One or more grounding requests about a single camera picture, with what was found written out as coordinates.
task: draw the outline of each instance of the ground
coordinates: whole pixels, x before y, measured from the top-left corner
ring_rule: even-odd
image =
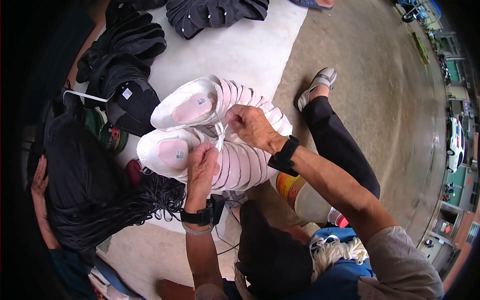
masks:
[[[300,143],[312,150],[308,128],[293,99],[323,67],[337,69],[330,103],[364,152],[381,185],[380,201],[420,243],[435,211],[445,170],[445,88],[435,59],[425,65],[411,32],[390,0],[342,0],[332,11],[309,10],[273,103],[280,107]],[[297,223],[269,182],[249,193],[260,200],[272,226]],[[229,220],[230,242],[239,228]],[[112,237],[99,251],[134,290],[155,299],[156,285],[169,279],[192,286],[184,250],[185,237],[146,223]],[[219,251],[229,248],[218,244]],[[233,251],[219,256],[223,276],[232,278]]]

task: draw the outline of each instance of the white shoe upper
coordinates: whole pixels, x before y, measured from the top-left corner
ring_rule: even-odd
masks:
[[[160,175],[186,183],[188,152],[200,143],[211,143],[219,149],[220,165],[213,191],[245,191],[267,181],[276,172],[267,166],[270,154],[246,144],[225,121],[235,104],[261,108],[276,131],[292,133],[287,117],[269,100],[251,88],[209,75],[182,85],[155,108],[150,121],[157,130],[141,137],[140,161]]]

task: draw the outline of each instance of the white string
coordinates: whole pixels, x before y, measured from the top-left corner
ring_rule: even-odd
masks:
[[[315,235],[310,242],[310,255],[313,259],[312,282],[317,280],[318,275],[325,272],[329,265],[339,259],[354,259],[356,264],[362,264],[369,256],[358,237],[348,243],[340,242],[336,235],[329,235],[326,239]]]
[[[222,151],[222,148],[223,148],[223,141],[225,140],[225,134],[227,132],[228,124],[225,127],[223,127],[222,120],[218,116],[218,113],[216,112],[216,110],[214,110],[214,113],[216,115],[216,118],[218,119],[218,122],[215,123],[215,131],[218,135],[218,140],[215,143],[215,148],[217,148],[218,151],[220,152]]]
[[[99,98],[99,97],[95,97],[95,96],[92,96],[92,95],[88,95],[88,94],[84,94],[84,93],[80,93],[80,92],[75,92],[75,91],[71,91],[71,90],[66,90],[65,92],[63,92],[63,97],[65,97],[66,93],[72,93],[72,94],[75,94],[75,95],[83,96],[83,97],[86,97],[86,98],[90,98],[90,99],[97,100],[97,101],[102,101],[102,102],[108,102],[110,100],[110,98],[112,98],[112,96],[110,96],[110,98],[104,99],[104,98]]]

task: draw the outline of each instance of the gray shirt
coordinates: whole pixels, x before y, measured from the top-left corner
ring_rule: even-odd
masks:
[[[437,271],[400,226],[380,230],[365,248],[376,277],[359,278],[358,293],[362,300],[443,297]],[[197,289],[195,299],[225,300],[227,296],[219,287],[206,284]]]

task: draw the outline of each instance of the white sheet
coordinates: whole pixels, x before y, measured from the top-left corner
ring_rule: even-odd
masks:
[[[232,27],[204,29],[192,40],[184,40],[168,23],[166,8],[148,11],[165,31],[167,49],[155,58],[149,83],[162,101],[174,90],[195,78],[215,74],[251,87],[260,95],[272,99],[283,69],[297,38],[307,9],[287,0],[270,1],[265,21],[243,19]],[[74,90],[84,93],[87,84],[76,83]],[[116,157],[124,168],[136,153],[139,137],[129,135],[125,149]],[[227,211],[224,211],[218,233],[223,236]],[[185,233],[180,222],[157,220],[149,223]]]

